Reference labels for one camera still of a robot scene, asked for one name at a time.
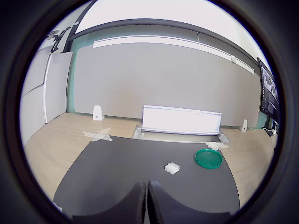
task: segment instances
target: white foam block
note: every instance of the white foam block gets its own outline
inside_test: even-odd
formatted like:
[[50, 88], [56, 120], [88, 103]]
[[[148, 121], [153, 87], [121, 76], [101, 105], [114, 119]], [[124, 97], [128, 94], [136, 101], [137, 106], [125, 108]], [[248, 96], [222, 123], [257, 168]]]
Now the white foam block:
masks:
[[247, 130], [247, 120], [246, 119], [244, 120], [243, 125], [241, 127], [239, 127], [239, 129], [242, 132], [245, 132]]
[[165, 171], [174, 175], [176, 172], [178, 172], [180, 169], [180, 166], [178, 164], [175, 164], [174, 162], [168, 163], [165, 166]]
[[94, 106], [94, 108], [93, 108], [93, 119], [94, 120], [103, 120], [104, 119], [101, 106], [98, 106], [98, 105]]

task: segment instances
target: white sponge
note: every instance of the white sponge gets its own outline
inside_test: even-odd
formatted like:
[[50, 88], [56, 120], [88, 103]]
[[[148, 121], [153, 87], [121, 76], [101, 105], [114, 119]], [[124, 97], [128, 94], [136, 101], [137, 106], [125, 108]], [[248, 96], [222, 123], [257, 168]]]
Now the white sponge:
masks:
[[171, 163], [168, 163], [166, 166], [165, 166], [165, 171], [167, 171], [168, 173], [174, 175], [176, 172], [179, 171], [179, 165], [178, 164], [175, 164], [174, 162], [171, 162]]

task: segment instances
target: white panel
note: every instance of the white panel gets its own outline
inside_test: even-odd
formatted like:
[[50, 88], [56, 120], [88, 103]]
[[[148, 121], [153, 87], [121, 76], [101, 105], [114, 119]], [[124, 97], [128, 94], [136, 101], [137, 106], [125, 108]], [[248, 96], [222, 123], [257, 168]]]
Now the white panel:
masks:
[[127, 19], [163, 19], [192, 24], [234, 42], [254, 59], [267, 60], [250, 33], [230, 14], [207, 0], [101, 0], [93, 4], [76, 33], [100, 24]]
[[221, 113], [164, 106], [143, 107], [142, 129], [182, 134], [219, 134]]
[[43, 86], [27, 93], [21, 99], [20, 129], [23, 145], [45, 124], [43, 114]]
[[74, 108], [142, 118], [144, 105], [221, 112], [221, 125], [255, 127], [261, 84], [241, 66], [201, 50], [169, 44], [128, 43], [77, 53]]
[[[231, 54], [224, 52], [220, 49], [214, 48], [212, 46], [203, 43], [198, 43], [195, 41], [184, 40], [181, 38], [168, 37], [168, 36], [134, 35], [134, 36], [114, 37], [114, 38], [95, 41], [93, 43], [93, 48], [99, 48], [99, 47], [116, 45], [116, 44], [125, 44], [125, 43], [159, 43], [159, 44], [169, 44], [169, 45], [187, 47], [196, 50], [201, 50], [231, 61]], [[254, 69], [251, 68], [249, 65], [247, 65], [245, 62], [237, 58], [236, 64], [249, 71], [252, 75], [254, 75]]]
[[36, 52], [23, 85], [22, 97], [30, 90], [43, 84], [43, 78], [45, 74], [46, 64], [49, 57], [51, 47], [40, 49]]
[[52, 54], [49, 58], [43, 85], [46, 123], [66, 112], [66, 88], [72, 52]]

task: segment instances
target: wooden floor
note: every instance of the wooden floor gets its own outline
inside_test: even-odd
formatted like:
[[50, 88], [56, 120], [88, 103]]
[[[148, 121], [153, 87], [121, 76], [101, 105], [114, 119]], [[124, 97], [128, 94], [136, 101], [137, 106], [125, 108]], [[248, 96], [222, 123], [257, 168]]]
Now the wooden floor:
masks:
[[[53, 200], [62, 178], [92, 138], [82, 131], [98, 133], [110, 128], [110, 136], [131, 138], [135, 119], [105, 118], [94, 121], [92, 116], [64, 113], [38, 130], [25, 145], [25, 154], [38, 183]], [[231, 141], [230, 148], [221, 149], [235, 179], [240, 206], [251, 197], [263, 179], [272, 159], [276, 137], [262, 129], [241, 132], [222, 128]]]

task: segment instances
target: black mat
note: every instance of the black mat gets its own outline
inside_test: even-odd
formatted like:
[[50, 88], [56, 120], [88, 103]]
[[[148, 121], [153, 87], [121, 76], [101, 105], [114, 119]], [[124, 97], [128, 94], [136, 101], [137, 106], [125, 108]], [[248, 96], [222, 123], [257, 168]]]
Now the black mat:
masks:
[[[71, 215], [92, 215], [116, 205], [136, 182], [158, 181], [174, 199], [205, 212], [239, 210], [239, 195], [225, 159], [217, 169], [197, 165], [195, 153], [206, 144], [113, 137], [90, 142], [68, 170], [54, 202]], [[171, 175], [165, 165], [180, 171]]]

